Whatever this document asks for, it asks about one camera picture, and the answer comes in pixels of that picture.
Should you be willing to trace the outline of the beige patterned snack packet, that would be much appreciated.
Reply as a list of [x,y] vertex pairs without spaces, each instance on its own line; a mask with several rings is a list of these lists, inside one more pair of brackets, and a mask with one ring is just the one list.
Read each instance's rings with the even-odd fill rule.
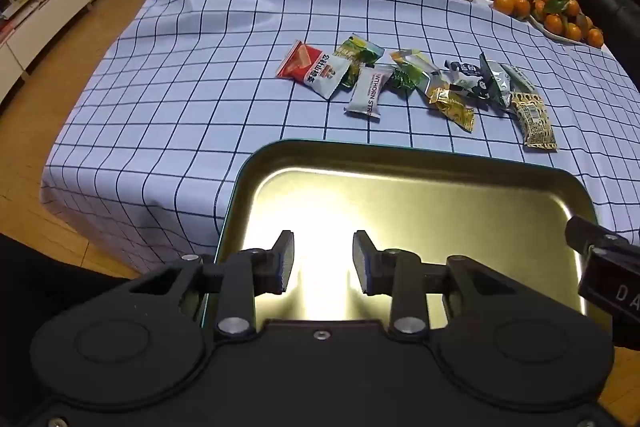
[[524,145],[538,150],[556,150],[558,144],[542,98],[535,93],[514,92],[511,101],[524,133]]

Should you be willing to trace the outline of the white hawthorn strip packet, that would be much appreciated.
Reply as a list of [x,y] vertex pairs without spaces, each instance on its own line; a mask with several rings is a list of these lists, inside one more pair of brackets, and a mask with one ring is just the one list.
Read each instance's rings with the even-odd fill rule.
[[345,112],[368,118],[380,118],[378,99],[386,83],[393,77],[393,73],[394,68],[390,65],[361,67]]

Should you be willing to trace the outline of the yellow gold candy packet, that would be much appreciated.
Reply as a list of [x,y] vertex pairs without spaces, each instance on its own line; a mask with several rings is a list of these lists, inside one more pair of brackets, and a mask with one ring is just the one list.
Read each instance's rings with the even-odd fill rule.
[[428,101],[434,105],[442,115],[453,121],[466,132],[474,129],[474,113],[471,107],[465,105],[459,95],[448,88],[436,87],[428,91]]

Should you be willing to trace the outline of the dark green candy wrapper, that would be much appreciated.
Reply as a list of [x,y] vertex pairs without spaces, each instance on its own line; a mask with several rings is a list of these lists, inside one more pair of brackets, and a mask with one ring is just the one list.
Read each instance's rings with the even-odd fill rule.
[[387,81],[388,89],[398,95],[408,96],[421,80],[421,74],[413,72],[411,67],[396,66]]

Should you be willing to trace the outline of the blueberry white snack packet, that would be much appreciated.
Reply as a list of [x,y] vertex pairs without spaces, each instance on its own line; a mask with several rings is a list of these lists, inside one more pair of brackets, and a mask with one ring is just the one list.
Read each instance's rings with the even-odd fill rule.
[[451,87],[462,91],[465,95],[477,98],[477,100],[489,100],[489,84],[477,66],[446,61],[442,75],[444,75]]

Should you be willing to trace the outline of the red white snack packet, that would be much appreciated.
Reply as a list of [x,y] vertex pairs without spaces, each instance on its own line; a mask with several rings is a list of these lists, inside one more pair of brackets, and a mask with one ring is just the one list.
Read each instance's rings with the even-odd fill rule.
[[292,79],[329,101],[351,64],[348,58],[296,40],[280,63],[276,77]]

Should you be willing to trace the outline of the white green snack packet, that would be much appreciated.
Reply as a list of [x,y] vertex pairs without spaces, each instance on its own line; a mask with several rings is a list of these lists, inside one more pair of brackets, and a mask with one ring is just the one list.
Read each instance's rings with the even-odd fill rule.
[[435,67],[431,61],[418,50],[397,50],[390,54],[396,66],[411,67],[416,74],[420,72],[421,80],[416,85],[416,89],[424,94],[428,94],[433,88],[445,87],[446,83],[442,81],[440,70]]

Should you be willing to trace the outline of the green garlic peas packet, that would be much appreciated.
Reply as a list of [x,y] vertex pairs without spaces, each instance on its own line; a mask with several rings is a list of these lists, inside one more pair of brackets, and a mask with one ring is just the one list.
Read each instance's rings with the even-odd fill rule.
[[354,87],[359,77],[360,68],[374,65],[384,53],[385,49],[382,46],[352,34],[334,50],[334,55],[344,58],[350,63],[341,84],[348,89]]

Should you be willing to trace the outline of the gold metal tray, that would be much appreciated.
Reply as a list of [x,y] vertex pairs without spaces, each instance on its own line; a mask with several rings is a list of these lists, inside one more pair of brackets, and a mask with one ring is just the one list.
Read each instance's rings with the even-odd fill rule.
[[216,258],[269,248],[294,235],[283,295],[256,301],[259,320],[341,321],[390,315],[390,298],[364,295],[352,238],[428,263],[463,255],[586,314],[608,314],[578,295],[582,258],[564,230],[594,209],[570,173],[525,162],[415,148],[285,140],[262,147],[236,178]]

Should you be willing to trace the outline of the blue checked tablecloth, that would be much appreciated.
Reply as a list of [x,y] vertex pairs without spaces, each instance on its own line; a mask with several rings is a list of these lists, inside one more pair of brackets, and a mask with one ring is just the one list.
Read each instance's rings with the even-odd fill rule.
[[[465,132],[417,93],[381,95],[381,117],[345,112],[277,69],[296,41],[332,51],[358,35],[435,65],[487,57],[524,72],[558,147],[526,150],[515,121],[478,108]],[[639,92],[608,52],[563,46],[462,0],[146,0],[104,54],[56,137],[42,205],[141,272],[216,251],[232,186],[283,139],[391,145],[565,170],[599,221],[639,237]]]

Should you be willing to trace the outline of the plate of oranges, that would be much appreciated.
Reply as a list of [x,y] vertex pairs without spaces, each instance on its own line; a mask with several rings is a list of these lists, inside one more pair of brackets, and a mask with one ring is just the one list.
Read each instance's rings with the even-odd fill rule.
[[601,49],[604,35],[582,10],[578,0],[494,0],[498,12],[529,22],[560,43],[584,44]]

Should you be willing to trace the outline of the white low cabinet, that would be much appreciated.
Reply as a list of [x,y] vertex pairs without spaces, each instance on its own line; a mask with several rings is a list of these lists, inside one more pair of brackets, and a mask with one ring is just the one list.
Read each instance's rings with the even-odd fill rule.
[[1,101],[49,42],[92,0],[28,2],[1,31]]

